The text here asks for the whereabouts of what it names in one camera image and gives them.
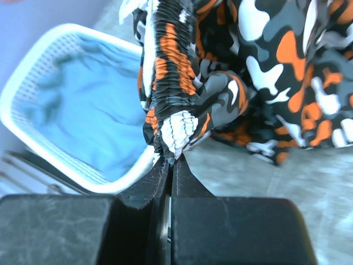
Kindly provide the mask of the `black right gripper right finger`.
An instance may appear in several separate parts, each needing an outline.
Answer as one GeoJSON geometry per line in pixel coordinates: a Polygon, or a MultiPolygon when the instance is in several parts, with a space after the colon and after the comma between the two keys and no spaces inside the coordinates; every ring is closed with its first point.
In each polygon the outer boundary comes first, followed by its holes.
{"type": "Polygon", "coordinates": [[[172,198],[215,197],[191,172],[185,157],[180,157],[173,167],[172,198]]]}

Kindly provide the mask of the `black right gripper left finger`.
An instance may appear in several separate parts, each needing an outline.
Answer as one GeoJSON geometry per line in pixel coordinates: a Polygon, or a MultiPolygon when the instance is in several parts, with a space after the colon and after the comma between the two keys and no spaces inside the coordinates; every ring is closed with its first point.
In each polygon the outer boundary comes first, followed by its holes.
{"type": "Polygon", "coordinates": [[[152,169],[115,198],[124,206],[142,210],[169,190],[169,163],[158,160],[152,169]]]}

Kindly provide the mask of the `camouflage orange black shorts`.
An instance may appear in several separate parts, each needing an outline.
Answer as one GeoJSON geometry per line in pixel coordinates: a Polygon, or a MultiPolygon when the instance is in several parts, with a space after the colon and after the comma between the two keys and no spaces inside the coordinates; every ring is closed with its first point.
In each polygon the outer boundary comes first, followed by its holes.
{"type": "Polygon", "coordinates": [[[123,1],[154,159],[208,137],[279,165],[352,146],[351,1],[123,1]]]}

